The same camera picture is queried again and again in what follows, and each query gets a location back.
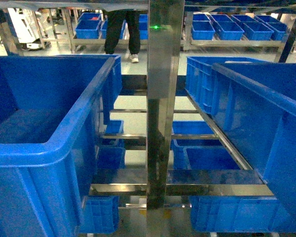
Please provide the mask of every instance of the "floor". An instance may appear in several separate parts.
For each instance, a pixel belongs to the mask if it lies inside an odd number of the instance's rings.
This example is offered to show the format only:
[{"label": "floor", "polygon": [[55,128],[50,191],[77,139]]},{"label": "floor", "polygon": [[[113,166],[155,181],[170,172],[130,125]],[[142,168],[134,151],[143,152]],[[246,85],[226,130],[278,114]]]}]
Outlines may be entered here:
[{"label": "floor", "polygon": [[[52,35],[51,26],[48,23],[43,22],[44,27],[48,31],[49,35]],[[64,26],[56,26],[58,31],[65,31]],[[82,50],[78,51],[77,54],[103,54],[103,46],[86,46]],[[241,50],[238,48],[225,48],[219,49],[211,48],[199,48],[198,50],[181,52],[179,61],[179,75],[186,74],[186,57],[187,56],[245,56],[266,61],[273,61],[275,58],[275,52],[268,49],[246,49]],[[128,60],[129,51],[126,48],[118,47],[116,53],[122,56],[122,74],[130,75],[146,75],[147,73],[147,50],[143,47],[139,54],[140,62],[138,64],[132,64]],[[24,52],[25,56],[52,56],[59,54],[70,54],[68,43],[51,43],[51,45],[45,50],[39,51],[28,51]],[[4,47],[0,45],[0,56],[6,55]],[[290,62],[296,61],[296,53],[292,54],[289,58]],[[146,109],[146,97],[144,96],[120,96],[115,102],[116,109]],[[175,109],[194,109],[192,104],[185,97],[177,97],[175,100]],[[146,133],[146,115],[145,114],[126,114],[126,113],[112,113],[111,119],[122,119],[125,121],[124,130],[125,133]],[[200,120],[200,115],[197,114],[175,114],[174,120]],[[145,166],[146,154],[145,151],[127,151],[126,153],[126,166]],[[173,163],[173,156],[171,152],[169,166]],[[171,237],[205,237],[210,234],[196,233],[192,230],[189,221],[189,208],[175,209],[169,212],[169,217],[165,222],[164,236]],[[145,213],[139,210],[120,210],[120,227],[119,229],[109,236],[144,236],[145,235]],[[218,234],[220,237],[246,237],[251,236],[250,234]],[[296,235],[285,235],[281,234],[282,237],[296,236]]]}]

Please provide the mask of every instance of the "blue plastic bin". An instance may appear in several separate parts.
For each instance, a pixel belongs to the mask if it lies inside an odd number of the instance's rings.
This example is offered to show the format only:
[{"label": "blue plastic bin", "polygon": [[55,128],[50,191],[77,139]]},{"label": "blue plastic bin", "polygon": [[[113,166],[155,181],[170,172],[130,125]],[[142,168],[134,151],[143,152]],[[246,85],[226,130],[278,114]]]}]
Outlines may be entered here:
[{"label": "blue plastic bin", "polygon": [[272,16],[267,15],[255,15],[254,18],[261,23],[281,23],[279,20]]},{"label": "blue plastic bin", "polygon": [[212,68],[213,119],[296,220],[296,64]]},{"label": "blue plastic bin", "polygon": [[[239,169],[222,147],[185,148],[192,169]],[[200,232],[296,233],[296,224],[275,197],[190,197],[191,224]]]},{"label": "blue plastic bin", "polygon": [[140,14],[139,22],[148,22],[148,15],[147,14]]},{"label": "blue plastic bin", "polygon": [[[213,134],[205,121],[173,121],[172,132],[175,134]],[[195,146],[219,146],[219,140],[187,140],[173,139],[171,148],[174,153],[174,169],[187,169],[187,162],[183,149]]]},{"label": "blue plastic bin", "polygon": [[[65,55],[66,57],[76,57],[76,55]],[[108,57],[113,57],[115,59],[115,64],[110,71],[106,83],[104,85],[105,93],[103,93],[103,114],[104,114],[104,124],[110,123],[110,111],[114,109],[114,102],[116,101],[118,95],[120,94],[123,82],[122,82],[122,68],[121,68],[121,56],[120,55],[88,55],[85,54],[83,57],[90,58],[101,58],[107,59]]]},{"label": "blue plastic bin", "polygon": [[217,14],[217,15],[210,15],[210,19],[212,21],[216,21],[216,22],[220,22],[220,21],[223,21],[223,22],[233,22],[233,20],[230,19],[229,16],[227,15],[224,15],[224,14]]},{"label": "blue plastic bin", "polygon": [[83,20],[91,20],[93,17],[98,17],[98,20],[102,20],[101,13],[91,13],[91,12],[84,12],[80,17],[78,22]]},{"label": "blue plastic bin", "polygon": [[207,113],[211,113],[214,75],[211,66],[225,62],[265,62],[244,57],[187,57],[185,88],[193,100]]},{"label": "blue plastic bin", "polygon": [[249,17],[247,15],[232,15],[231,19],[236,22],[241,28],[243,28],[243,24],[247,22],[258,22],[257,20]]},{"label": "blue plastic bin", "polygon": [[[107,125],[106,134],[109,133],[124,133],[124,121],[123,120],[111,120]],[[124,147],[125,143],[123,139],[103,139],[102,145],[113,147]]]},{"label": "blue plastic bin", "polygon": [[140,39],[147,40],[148,39],[148,23],[139,22],[139,30],[140,30]]},{"label": "blue plastic bin", "polygon": [[221,40],[240,40],[244,30],[235,22],[216,22],[212,23]]},{"label": "blue plastic bin", "polygon": [[76,236],[113,66],[107,56],[0,57],[0,236]]},{"label": "blue plastic bin", "polygon": [[192,37],[194,40],[212,40],[215,30],[209,21],[193,21]]},{"label": "blue plastic bin", "polygon": [[209,17],[206,14],[194,14],[193,21],[210,21]]},{"label": "blue plastic bin", "polygon": [[78,39],[98,39],[101,21],[83,20],[80,21],[75,32]]},{"label": "blue plastic bin", "polygon": [[274,31],[271,36],[272,40],[282,40],[286,34],[287,26],[283,23],[268,23],[267,26]]},{"label": "blue plastic bin", "polygon": [[240,169],[223,146],[184,148],[191,169]]},{"label": "blue plastic bin", "polygon": [[[120,147],[101,147],[97,167],[99,169],[125,168],[126,150]],[[110,234],[119,222],[118,196],[89,197],[84,210],[84,224],[80,233]]]},{"label": "blue plastic bin", "polygon": [[[100,31],[102,33],[102,39],[106,39],[106,34],[107,34],[107,25],[108,25],[108,21],[104,21],[102,23],[102,26],[100,28]],[[124,21],[123,22],[123,26],[122,26],[122,30],[120,32],[120,36],[119,36],[119,39],[122,40],[124,38],[124,32],[125,32],[125,25],[126,25],[126,22]]]},{"label": "blue plastic bin", "polygon": [[249,40],[270,40],[274,31],[259,22],[246,22],[242,28]]}]

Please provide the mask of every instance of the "metal rail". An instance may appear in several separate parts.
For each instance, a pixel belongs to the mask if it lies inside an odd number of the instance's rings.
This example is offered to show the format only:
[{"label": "metal rail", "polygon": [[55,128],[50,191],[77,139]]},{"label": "metal rail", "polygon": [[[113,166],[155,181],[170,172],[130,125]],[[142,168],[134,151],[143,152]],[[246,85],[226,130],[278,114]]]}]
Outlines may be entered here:
[{"label": "metal rail", "polygon": [[[98,170],[89,195],[145,196],[147,175],[146,169]],[[169,170],[165,186],[167,196],[273,196],[253,170]]]},{"label": "metal rail", "polygon": [[[104,139],[146,139],[145,134],[105,134]],[[218,139],[214,134],[171,134],[171,139],[184,140],[213,140]]]}]

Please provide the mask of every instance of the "black pants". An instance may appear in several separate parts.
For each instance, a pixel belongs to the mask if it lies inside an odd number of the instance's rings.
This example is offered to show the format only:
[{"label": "black pants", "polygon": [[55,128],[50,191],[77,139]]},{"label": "black pants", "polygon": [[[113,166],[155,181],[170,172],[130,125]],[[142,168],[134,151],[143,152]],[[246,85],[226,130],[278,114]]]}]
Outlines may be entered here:
[{"label": "black pants", "polygon": [[140,31],[139,31],[139,12],[138,11],[110,11],[107,12],[108,26],[105,41],[105,52],[113,54],[118,44],[123,21],[128,23],[129,50],[131,54],[138,54],[140,51]]}]

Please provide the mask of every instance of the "plastic bin rim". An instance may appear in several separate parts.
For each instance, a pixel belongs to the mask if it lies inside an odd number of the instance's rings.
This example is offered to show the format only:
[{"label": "plastic bin rim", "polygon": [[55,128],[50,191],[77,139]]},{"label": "plastic bin rim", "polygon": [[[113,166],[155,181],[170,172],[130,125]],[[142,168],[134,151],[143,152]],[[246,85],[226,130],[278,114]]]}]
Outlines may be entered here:
[{"label": "plastic bin rim", "polygon": [[[225,31],[224,29],[223,29],[223,27],[221,26],[221,24],[220,23],[231,23],[231,24],[235,24],[237,27],[239,27],[239,31]],[[221,30],[223,31],[223,32],[237,32],[237,33],[244,33],[245,31],[236,23],[236,22],[230,22],[230,21],[216,21],[216,23],[220,26],[220,28],[221,28]]]},{"label": "plastic bin rim", "polygon": [[258,31],[258,32],[272,32],[274,33],[274,30],[272,30],[271,28],[269,28],[266,24],[262,23],[262,22],[244,22],[243,24],[246,25],[251,31],[254,31],[248,24],[251,24],[251,23],[259,23],[259,24],[262,24],[264,25],[266,28],[268,28],[269,30],[268,31]]},{"label": "plastic bin rim", "polygon": [[[259,63],[259,65],[267,65],[268,63]],[[214,63],[212,69],[229,77],[231,80],[236,83],[246,87],[249,90],[252,90],[254,93],[262,96],[269,102],[277,105],[281,109],[293,114],[296,116],[296,100],[291,99],[290,97],[283,95],[253,79],[250,79],[240,73],[237,73],[220,63]]]},{"label": "plastic bin rim", "polygon": [[255,59],[255,58],[250,58],[250,57],[214,57],[214,56],[209,56],[209,57],[206,57],[206,56],[187,56],[188,59],[191,59],[197,63],[202,63],[202,64],[205,64],[206,66],[212,66],[212,64],[208,64],[208,63],[205,63],[205,62],[200,62],[198,61],[198,59],[205,59],[205,58],[230,58],[230,59],[243,59],[243,60],[248,60],[248,59],[254,59],[254,60],[258,60],[260,62],[265,62],[265,61],[262,61],[262,60],[259,60],[259,59]]},{"label": "plastic bin rim", "polygon": [[[115,59],[113,57],[106,60],[47,142],[39,144],[0,144],[0,167],[42,167],[64,159],[70,152],[70,148],[75,142],[93,102],[100,95],[114,63]],[[81,103],[85,99],[88,102],[81,108]],[[19,162],[19,157],[26,157],[26,163]]]}]

